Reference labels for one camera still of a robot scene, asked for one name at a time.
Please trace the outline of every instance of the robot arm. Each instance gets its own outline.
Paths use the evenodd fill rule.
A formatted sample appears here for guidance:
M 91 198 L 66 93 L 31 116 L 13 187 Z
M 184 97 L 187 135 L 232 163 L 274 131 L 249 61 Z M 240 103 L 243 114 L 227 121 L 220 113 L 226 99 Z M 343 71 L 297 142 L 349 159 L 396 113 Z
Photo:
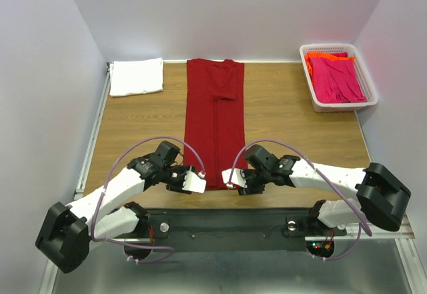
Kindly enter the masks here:
M 202 174 L 196 174 L 195 167 L 172 166 L 178 153 L 179 147 L 163 141 L 155 153 L 133 159 L 109 182 L 107 191 L 100 187 L 66 206 L 54 204 L 46 214 L 36 247 L 68 273 L 98 244 L 91 242 L 93 236 L 109 239 L 130 233 L 147 219 L 147 212 L 136 203 L 119 208 L 129 198 L 160 182 L 166 183 L 170 191 L 203 193 L 206 182 Z M 89 227 L 102 193 L 105 196 L 97 215 L 95 235 L 91 235 Z
M 252 145 L 245 159 L 254 169 L 236 170 L 232 183 L 240 195 L 263 193 L 266 183 L 290 187 L 314 187 L 331 191 L 324 179 L 303 159 L 285 155 L 278 159 L 260 145 Z M 314 164 L 349 199 L 367 220 L 387 231 L 398 231 L 411 192 L 387 168 L 371 163 L 366 169 L 346 169 Z M 231 169 L 222 173 L 228 182 Z M 310 211 L 327 227 L 359 223 L 354 212 L 340 201 L 318 201 Z

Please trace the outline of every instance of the gray floor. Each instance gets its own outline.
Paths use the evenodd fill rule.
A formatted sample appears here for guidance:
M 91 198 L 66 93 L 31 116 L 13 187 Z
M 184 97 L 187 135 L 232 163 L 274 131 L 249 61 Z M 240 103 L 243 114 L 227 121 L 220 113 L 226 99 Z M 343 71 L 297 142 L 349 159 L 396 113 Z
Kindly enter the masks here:
M 343 251 L 352 241 L 336 241 Z M 74 272 L 59 272 L 56 294 L 390 294 L 411 293 L 394 240 L 362 240 L 333 262 L 306 253 L 176 253 L 163 263 L 128 263 L 123 248 L 104 244 Z

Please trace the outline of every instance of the gray wall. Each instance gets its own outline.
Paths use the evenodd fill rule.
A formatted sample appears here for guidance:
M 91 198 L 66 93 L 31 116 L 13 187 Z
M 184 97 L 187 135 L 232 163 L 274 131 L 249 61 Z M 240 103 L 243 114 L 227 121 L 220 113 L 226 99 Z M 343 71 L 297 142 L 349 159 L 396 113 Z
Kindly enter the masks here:
M 70 201 L 105 79 L 73 0 L 0 0 L 0 293 L 38 293 L 34 242 Z
M 381 0 L 358 38 L 380 94 L 359 113 L 371 156 L 412 190 L 408 216 L 427 269 L 427 0 Z
M 74 0 L 108 61 L 299 59 L 353 43 L 379 0 Z

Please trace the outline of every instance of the wood surface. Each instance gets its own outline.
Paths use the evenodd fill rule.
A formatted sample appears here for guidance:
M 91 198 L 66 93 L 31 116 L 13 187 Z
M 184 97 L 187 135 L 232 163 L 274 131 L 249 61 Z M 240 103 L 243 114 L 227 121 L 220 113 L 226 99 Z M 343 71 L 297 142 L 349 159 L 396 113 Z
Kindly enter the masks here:
M 165 64 L 163 75 L 162 92 L 108 97 L 85 195 L 103 184 L 113 162 L 138 141 L 155 135 L 184 138 L 186 65 Z M 278 139 L 316 163 L 341 167 L 365 167 L 369 163 L 354 113 L 314 112 L 302 64 L 246 64 L 244 92 L 246 142 Z M 138 147 L 119 168 L 134 157 L 154 151 L 159 142 Z M 292 154 L 272 143 L 263 145 L 278 157 Z M 263 195 L 239 196 L 237 191 L 184 195 L 166 191 L 159 184 L 132 200 L 143 207 L 230 208 L 311 207 L 319 199 L 338 198 L 332 192 L 274 185 L 267 185 Z

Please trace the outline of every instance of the metal frame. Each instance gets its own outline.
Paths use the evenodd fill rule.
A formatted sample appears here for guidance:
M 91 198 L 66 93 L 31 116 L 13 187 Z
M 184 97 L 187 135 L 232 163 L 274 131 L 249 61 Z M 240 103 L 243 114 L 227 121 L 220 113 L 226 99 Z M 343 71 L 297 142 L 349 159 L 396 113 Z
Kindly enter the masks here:
M 185 63 L 185 61 L 183 62 L 171 61 L 170 63 Z M 276 62 L 262 61 L 262 63 L 276 63 Z M 95 149 L 95 143 L 96 143 L 97 135 L 99 133 L 99 127 L 101 125 L 105 102 L 107 101 L 107 97 L 108 97 L 109 85 L 110 85 L 109 72 L 107 72 L 107 76 L 105 78 L 105 84 L 101 94 L 101 99 L 99 101 L 99 106 L 98 106 L 95 122 L 93 124 L 93 129 L 92 129 L 91 137 L 87 147 L 85 159 L 83 161 L 79 180 L 77 182 L 77 187 L 75 189 L 75 197 L 74 197 L 75 200 L 81 198 L 85 190 L 87 174 L 89 173 L 89 167 L 90 167 L 92 156 L 93 156 L 93 150 Z M 363 136 L 366 150 L 368 150 L 368 147 L 366 146 L 363 130 L 360 126 L 357 112 L 354 112 L 354 113 L 356 114 L 356 118 L 358 120 L 360 132 Z M 414 234 L 410 227 L 408 218 L 405 217 L 404 221 L 402 222 L 402 226 L 398 232 L 383 231 L 372 225 L 370 225 L 370 227 L 374 232 L 372 238 L 375 238 L 375 239 L 391 238 L 396 240 L 398 252 L 400 254 L 400 258 L 402 260 L 402 263 L 406 272 L 406 276 L 408 278 L 408 282 L 410 284 L 410 288 L 413 294 L 427 293 L 427 276 L 426 276 L 426 273 L 424 272 L 424 269 L 421 264 L 421 260 L 415 248 L 415 244 L 413 240 Z M 356 224 L 349 225 L 347 226 L 347 231 L 348 231 L 347 236 L 337 237 L 337 238 L 355 239 L 358 232 L 358 226 Z M 316 238 L 315 237 L 306 238 L 306 240 L 308 241 L 311 241 L 314 239 Z M 57 276 L 57 272 L 58 272 L 58 268 L 51 261 L 48 261 L 45 268 L 45 273 L 42 278 L 39 294 L 52 294 L 55 286 L 55 279 Z

